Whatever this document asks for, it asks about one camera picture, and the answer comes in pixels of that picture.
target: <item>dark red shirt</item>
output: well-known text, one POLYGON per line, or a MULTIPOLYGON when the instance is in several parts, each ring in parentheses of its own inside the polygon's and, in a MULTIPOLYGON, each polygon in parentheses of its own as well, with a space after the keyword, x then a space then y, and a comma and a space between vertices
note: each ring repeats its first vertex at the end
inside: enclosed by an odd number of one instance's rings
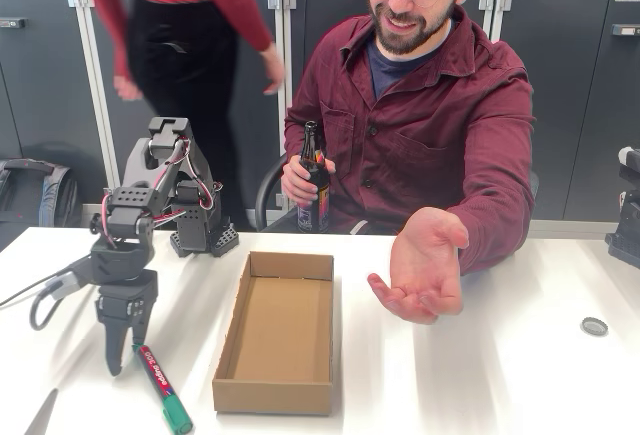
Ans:
POLYGON ((376 100, 365 53, 369 16, 349 19, 316 47, 285 120, 300 152, 304 123, 322 124, 334 229, 368 220, 401 230, 419 208, 458 215, 469 231, 462 272, 487 268, 526 238, 533 196, 532 88, 522 61, 492 43, 461 7, 424 65, 376 100))

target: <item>navy t-shirt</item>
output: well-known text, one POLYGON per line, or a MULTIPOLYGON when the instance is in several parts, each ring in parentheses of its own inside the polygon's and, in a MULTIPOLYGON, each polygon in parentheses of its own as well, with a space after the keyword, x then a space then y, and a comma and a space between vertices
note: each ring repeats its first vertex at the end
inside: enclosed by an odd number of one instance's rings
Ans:
POLYGON ((443 43, 444 40, 432 51, 421 57, 413 60, 397 61, 389 60, 385 57, 378 49, 375 37, 371 37, 367 43, 367 56, 369 57, 369 69, 371 70, 371 80, 373 81, 376 100, 395 82, 433 58, 443 43))

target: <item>cabinet handle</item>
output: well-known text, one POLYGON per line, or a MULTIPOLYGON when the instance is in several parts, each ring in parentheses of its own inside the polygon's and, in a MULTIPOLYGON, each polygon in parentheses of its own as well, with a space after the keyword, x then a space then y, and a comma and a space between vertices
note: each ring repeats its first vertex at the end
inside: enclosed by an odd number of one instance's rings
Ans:
POLYGON ((0 28, 24 28, 26 18, 0 18, 0 28))
POLYGON ((622 25, 614 23, 611 33, 619 37, 640 37, 640 25, 622 25))

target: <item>tabletop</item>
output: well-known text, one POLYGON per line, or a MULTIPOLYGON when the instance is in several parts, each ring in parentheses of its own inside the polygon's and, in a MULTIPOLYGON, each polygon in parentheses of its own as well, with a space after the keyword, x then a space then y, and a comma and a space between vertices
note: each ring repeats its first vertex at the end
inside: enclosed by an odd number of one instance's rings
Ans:
MULTIPOLYGON (((241 233, 222 258, 179 259, 168 235, 156 232, 148 266, 158 271, 159 296, 146 343, 193 433, 638 432, 640 271, 610 257, 604 241, 529 239, 495 268, 463 277, 460 315, 418 326, 387 313, 366 281, 372 271, 388 280, 390 237, 241 233), (331 416, 213 409, 211 381, 250 250, 335 257, 331 416), (585 317, 606 322, 608 335, 582 331, 585 317)), ((94 241, 87 230, 27 230, 0 253, 0 300, 94 241)), ((1 433, 22 435, 54 387, 47 435, 169 433, 130 351, 122 373, 109 374, 96 299, 96 287, 67 297, 41 332, 29 326, 32 296, 0 309, 1 433)))

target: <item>shirt collar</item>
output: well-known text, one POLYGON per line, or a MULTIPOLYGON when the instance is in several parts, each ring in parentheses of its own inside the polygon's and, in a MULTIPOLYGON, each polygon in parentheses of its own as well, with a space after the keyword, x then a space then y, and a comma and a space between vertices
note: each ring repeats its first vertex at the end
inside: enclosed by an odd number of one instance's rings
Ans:
MULTIPOLYGON (((438 53, 428 66, 419 73, 424 73, 424 85, 429 86, 437 82, 441 74, 455 77, 466 77, 475 72, 475 35, 471 19, 464 9, 456 5, 452 15, 454 25, 445 42, 438 49, 438 53)), ((374 31, 371 17, 361 27, 357 28, 348 42, 340 49, 343 64, 348 64, 361 52, 368 37, 374 31)))

